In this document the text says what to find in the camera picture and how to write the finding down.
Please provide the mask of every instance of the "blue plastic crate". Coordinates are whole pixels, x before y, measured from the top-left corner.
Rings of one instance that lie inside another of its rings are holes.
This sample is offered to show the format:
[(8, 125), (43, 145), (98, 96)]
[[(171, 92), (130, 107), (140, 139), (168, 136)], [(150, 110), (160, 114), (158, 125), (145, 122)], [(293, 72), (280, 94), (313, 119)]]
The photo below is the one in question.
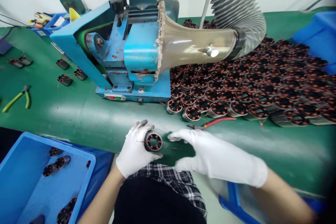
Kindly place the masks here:
[[(51, 157), (51, 147), (63, 153)], [(44, 168), (65, 155), (69, 164), (44, 177)], [(55, 224), (60, 210), (77, 196), (69, 220), (76, 223), (103, 184), (112, 157), (110, 152), (24, 132), (0, 164), (1, 223), (27, 224), (44, 215), (45, 224)]]
[(31, 28), (33, 32), (35, 32), (40, 37), (49, 37), (51, 34), (53, 34), (55, 31), (61, 29), (62, 27), (68, 25), (70, 23), (70, 19), (65, 19), (65, 21), (59, 26), (59, 27), (51, 27), (56, 23), (59, 17), (64, 17), (67, 15), (67, 13), (53, 13), (50, 14), (52, 16), (52, 19), (45, 24), (45, 26), (42, 29), (38, 28)]
[[(260, 224), (258, 220), (253, 218), (241, 206), (239, 189), (237, 183), (227, 182), (227, 191), (229, 200), (224, 199), (219, 195), (219, 203), (225, 209), (232, 212), (238, 219), (245, 224)], [(310, 198), (303, 198), (315, 213), (320, 213), (324, 208), (324, 203)]]
[(324, 70), (336, 74), (336, 11), (315, 14), (313, 22), (295, 33), (292, 39), (309, 46), (311, 55), (327, 60), (329, 65)]
[(62, 27), (70, 24), (70, 19), (65, 19), (64, 22), (59, 26), (59, 27), (51, 27), (56, 23), (56, 21), (60, 17), (65, 17), (68, 13), (59, 13), (59, 14), (54, 14), (52, 19), (45, 25), (44, 30), (49, 33), (49, 35), (53, 34), (55, 31), (61, 29)]
[(5, 55), (13, 46), (0, 37), (0, 55)]

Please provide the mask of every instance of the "blue machine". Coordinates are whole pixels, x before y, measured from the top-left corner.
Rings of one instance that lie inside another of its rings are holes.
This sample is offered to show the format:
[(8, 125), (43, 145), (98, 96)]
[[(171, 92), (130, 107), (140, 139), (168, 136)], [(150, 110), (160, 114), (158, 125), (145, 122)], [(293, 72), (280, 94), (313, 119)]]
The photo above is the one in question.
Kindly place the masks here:
[[(176, 22), (178, 1), (164, 1), (166, 14)], [(110, 0), (50, 38), (97, 84), (100, 97), (140, 103), (167, 101), (169, 70), (154, 79), (159, 56), (158, 1), (129, 2)]]

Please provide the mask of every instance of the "human hand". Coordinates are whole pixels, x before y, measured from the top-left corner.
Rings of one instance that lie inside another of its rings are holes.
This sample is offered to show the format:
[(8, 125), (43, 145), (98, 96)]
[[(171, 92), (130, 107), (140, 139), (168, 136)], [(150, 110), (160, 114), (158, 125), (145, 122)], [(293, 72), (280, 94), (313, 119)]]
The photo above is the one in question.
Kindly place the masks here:
[(175, 170), (195, 171), (235, 183), (261, 187), (267, 180), (266, 163), (242, 149), (223, 141), (206, 131), (181, 129), (168, 136), (170, 141), (181, 139), (190, 143), (196, 152), (195, 157), (178, 160)]
[(149, 131), (154, 129), (154, 125), (147, 124), (147, 120), (137, 122), (126, 135), (125, 143), (115, 163), (121, 174), (128, 176), (137, 172), (150, 162), (162, 158), (161, 153), (148, 152), (145, 149), (144, 140)]

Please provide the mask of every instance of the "machine base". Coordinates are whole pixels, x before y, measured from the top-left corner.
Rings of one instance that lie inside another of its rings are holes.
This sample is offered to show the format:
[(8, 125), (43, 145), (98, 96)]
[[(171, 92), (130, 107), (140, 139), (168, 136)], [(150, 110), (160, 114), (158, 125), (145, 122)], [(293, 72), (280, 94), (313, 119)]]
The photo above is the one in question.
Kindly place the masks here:
[(166, 102), (170, 99), (170, 73), (169, 70), (160, 74), (159, 79), (152, 87), (151, 92), (139, 93), (143, 86), (134, 85), (132, 92), (120, 92), (113, 88), (104, 89), (97, 87), (96, 94), (110, 100), (131, 100), (136, 102)]

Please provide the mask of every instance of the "pliers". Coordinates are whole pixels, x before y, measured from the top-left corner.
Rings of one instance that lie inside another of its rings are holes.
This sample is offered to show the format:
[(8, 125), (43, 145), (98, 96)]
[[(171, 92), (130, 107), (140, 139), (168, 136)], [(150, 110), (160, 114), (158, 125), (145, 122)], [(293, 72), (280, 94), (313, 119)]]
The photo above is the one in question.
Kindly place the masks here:
[(6, 107), (4, 107), (4, 109), (2, 110), (2, 112), (5, 113), (5, 112), (10, 108), (10, 106), (12, 106), (12, 104), (13, 104), (14, 102), (16, 102), (17, 99), (19, 99), (24, 93), (26, 94), (26, 100), (27, 100), (27, 101), (26, 101), (26, 109), (28, 109), (29, 106), (30, 106), (30, 97), (29, 97), (29, 94), (28, 94), (29, 89), (30, 89), (30, 85), (29, 85), (29, 86), (24, 86), (22, 92), (19, 93), (17, 96), (15, 96), (14, 99), (11, 100), (11, 101), (6, 105)]
[(211, 122), (208, 122), (206, 124), (204, 124), (203, 126), (195, 126), (195, 125), (187, 125), (188, 127), (194, 129), (194, 130), (204, 130), (205, 128), (210, 127), (211, 125), (214, 125), (220, 121), (227, 121), (227, 120), (237, 120), (236, 117), (221, 117), (221, 118), (217, 118)]

